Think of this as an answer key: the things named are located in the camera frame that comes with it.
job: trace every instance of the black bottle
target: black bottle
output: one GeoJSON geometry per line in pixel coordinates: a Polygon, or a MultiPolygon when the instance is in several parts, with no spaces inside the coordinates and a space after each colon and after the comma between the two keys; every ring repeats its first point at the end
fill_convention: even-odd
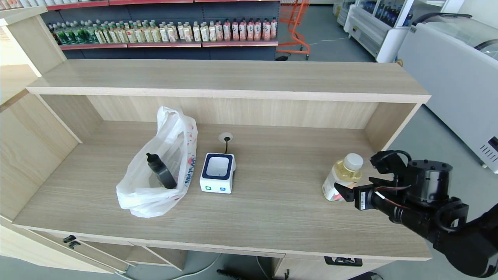
{"type": "Polygon", "coordinates": [[[171,172],[169,172],[169,169],[158,155],[147,153],[147,163],[149,164],[150,169],[155,173],[159,182],[161,182],[165,188],[176,188],[175,178],[173,178],[173,175],[171,175],[171,172]]]}

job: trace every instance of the yellow liquid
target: yellow liquid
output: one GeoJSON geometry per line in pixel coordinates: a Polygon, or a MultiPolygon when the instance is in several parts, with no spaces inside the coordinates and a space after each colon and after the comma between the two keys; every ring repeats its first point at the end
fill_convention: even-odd
{"type": "Polygon", "coordinates": [[[362,177],[361,170],[349,170],[344,166],[344,159],[338,160],[333,167],[339,180],[347,183],[358,182],[362,177]]]}

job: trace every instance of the white plastic bag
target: white plastic bag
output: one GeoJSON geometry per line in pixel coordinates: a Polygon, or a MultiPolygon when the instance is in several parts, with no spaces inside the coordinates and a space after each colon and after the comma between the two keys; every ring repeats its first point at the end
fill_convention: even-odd
{"type": "Polygon", "coordinates": [[[137,217],[151,218],[168,212],[187,193],[195,166],[197,125],[181,110],[157,111],[157,134],[135,155],[124,178],[116,186],[122,209],[137,217]],[[146,153],[159,155],[177,182],[176,189],[163,187],[147,165],[146,153]]]}

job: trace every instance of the red shelf edge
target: red shelf edge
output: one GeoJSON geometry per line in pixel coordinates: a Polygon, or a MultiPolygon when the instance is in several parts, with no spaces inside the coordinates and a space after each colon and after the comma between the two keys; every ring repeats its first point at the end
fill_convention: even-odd
{"type": "Polygon", "coordinates": [[[269,47],[278,46],[278,41],[230,41],[203,42],[203,47],[269,47]]]}
{"type": "Polygon", "coordinates": [[[128,48],[200,48],[201,43],[129,43],[128,48]]]}
{"type": "Polygon", "coordinates": [[[193,3],[194,0],[109,0],[109,6],[132,4],[193,3]]]}
{"type": "Polygon", "coordinates": [[[76,44],[60,45],[61,50],[82,50],[82,49],[119,49],[127,48],[126,44],[76,44]]]}
{"type": "Polygon", "coordinates": [[[194,2],[260,2],[260,1],[280,1],[280,0],[194,0],[194,2]]]}
{"type": "Polygon", "coordinates": [[[109,1],[91,1],[91,2],[78,2],[78,3],[68,3],[61,5],[47,6],[47,10],[62,10],[62,9],[72,9],[72,8],[85,8],[85,7],[100,7],[109,6],[109,1]]]}

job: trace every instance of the cable on floor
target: cable on floor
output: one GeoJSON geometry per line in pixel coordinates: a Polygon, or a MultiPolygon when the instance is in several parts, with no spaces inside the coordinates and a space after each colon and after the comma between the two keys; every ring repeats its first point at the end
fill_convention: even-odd
{"type": "Polygon", "coordinates": [[[264,276],[266,277],[266,279],[271,280],[270,276],[268,276],[268,275],[266,274],[266,272],[264,271],[263,267],[262,267],[262,266],[261,266],[261,264],[259,263],[259,259],[258,259],[258,257],[257,257],[257,256],[256,256],[256,262],[257,262],[257,265],[259,266],[259,268],[261,269],[261,271],[263,272],[264,276]]]}
{"type": "MultiPolygon", "coordinates": [[[[212,267],[215,264],[215,262],[220,258],[220,256],[221,256],[221,253],[218,254],[218,256],[216,257],[216,259],[210,265],[208,265],[207,267],[205,267],[205,268],[203,268],[203,269],[201,269],[201,270],[199,270],[197,272],[185,274],[185,275],[182,275],[182,276],[179,276],[179,277],[176,277],[176,278],[172,278],[172,279],[169,279],[169,280],[179,280],[179,279],[182,279],[182,278],[185,278],[185,277],[194,276],[194,275],[197,275],[199,273],[202,273],[202,272],[208,270],[210,267],[212,267]]],[[[114,272],[114,273],[117,274],[117,275],[119,275],[119,276],[121,276],[121,277],[123,277],[124,279],[135,280],[135,279],[133,279],[133,278],[131,278],[131,277],[125,275],[125,274],[118,273],[117,271],[114,272]]]]}
{"type": "Polygon", "coordinates": [[[310,45],[310,46],[311,46],[311,45],[316,45],[316,44],[318,44],[318,43],[320,43],[320,42],[335,42],[335,41],[339,41],[339,40],[342,40],[342,39],[347,39],[347,38],[349,38],[349,37],[339,38],[339,39],[335,39],[335,40],[320,40],[320,41],[318,41],[318,42],[316,42],[316,43],[311,43],[311,44],[309,44],[309,45],[310,45]]]}

